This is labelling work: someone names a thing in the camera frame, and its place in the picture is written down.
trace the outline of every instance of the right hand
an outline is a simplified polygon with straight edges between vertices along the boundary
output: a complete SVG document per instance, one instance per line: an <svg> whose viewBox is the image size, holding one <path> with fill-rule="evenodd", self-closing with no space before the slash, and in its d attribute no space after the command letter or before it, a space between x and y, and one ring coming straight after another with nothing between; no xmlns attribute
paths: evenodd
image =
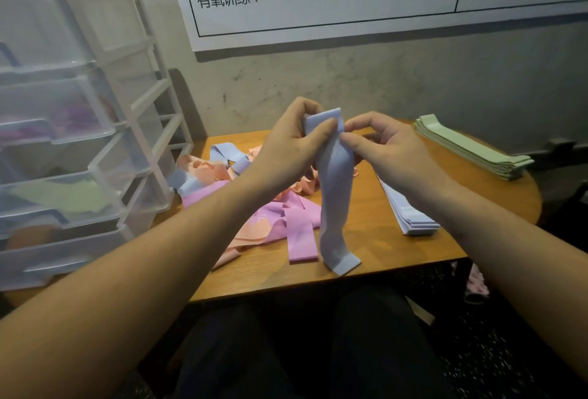
<svg viewBox="0 0 588 399"><path fill-rule="evenodd" d="M351 131L372 127L376 132L360 136ZM345 122L341 142L367 160L380 179L421 204L447 187L457 185L430 156L411 125L379 112L358 115Z"/></svg>

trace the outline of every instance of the pile of resistance bands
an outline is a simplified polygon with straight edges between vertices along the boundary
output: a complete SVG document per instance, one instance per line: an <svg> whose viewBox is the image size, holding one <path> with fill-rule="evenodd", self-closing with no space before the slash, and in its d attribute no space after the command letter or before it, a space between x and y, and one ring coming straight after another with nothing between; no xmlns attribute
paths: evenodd
<svg viewBox="0 0 588 399"><path fill-rule="evenodd" d="M437 142L506 181L520 178L523 170L534 162L529 156L507 156L488 148L463 134L444 127L433 114L419 117L415 122L415 129L433 142Z"/></svg>

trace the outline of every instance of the dirty white wall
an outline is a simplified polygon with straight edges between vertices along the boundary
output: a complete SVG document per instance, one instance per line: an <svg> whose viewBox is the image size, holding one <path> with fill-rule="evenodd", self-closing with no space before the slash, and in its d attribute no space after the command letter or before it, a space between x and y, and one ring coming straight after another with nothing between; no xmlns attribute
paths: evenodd
<svg viewBox="0 0 588 399"><path fill-rule="evenodd" d="M197 59L177 1L145 2L166 64L187 80L209 135L268 129L303 95L341 106L345 116L435 113L510 152L538 150L552 136L588 142L587 21L328 40Z"/></svg>

